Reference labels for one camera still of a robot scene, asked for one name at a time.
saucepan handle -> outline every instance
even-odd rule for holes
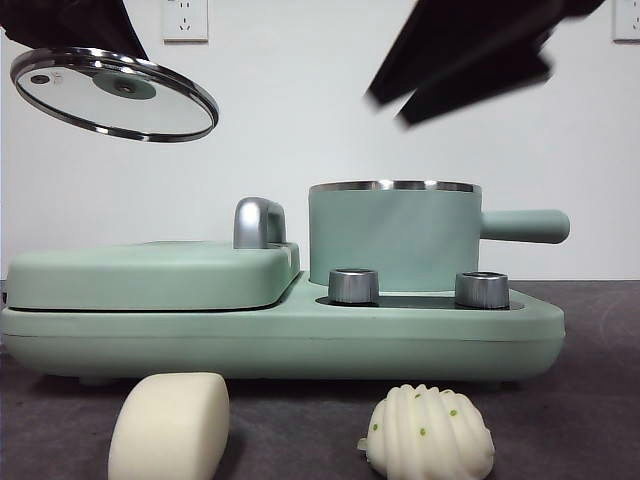
[[[569,217],[559,210],[484,212],[481,238],[560,243],[569,236]]]

dark countertop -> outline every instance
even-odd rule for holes
[[[640,478],[640,281],[513,282],[566,313],[551,370],[467,394],[496,446],[489,479]],[[3,480],[106,479],[134,381],[81,387],[0,357]],[[402,382],[231,380],[231,433],[216,479],[376,479],[355,449],[376,402]]]

appliance base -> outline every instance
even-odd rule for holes
[[[562,310],[513,290],[511,301],[522,308],[369,308],[316,302],[326,295],[327,288],[309,282],[304,272],[266,308],[6,308],[0,330],[9,352],[24,365],[47,374],[91,378],[92,383],[193,371],[226,378],[523,380],[545,372],[564,340]]]

wall socket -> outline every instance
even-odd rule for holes
[[[613,41],[640,43],[640,0],[613,1]]]
[[[209,40],[207,0],[162,0],[165,42],[206,42]]]

saucepan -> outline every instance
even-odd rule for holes
[[[383,291],[453,290],[478,270],[481,238],[560,243],[558,210],[482,212],[478,185],[374,180],[315,185],[309,192],[311,273],[327,285],[337,268],[376,270]]]

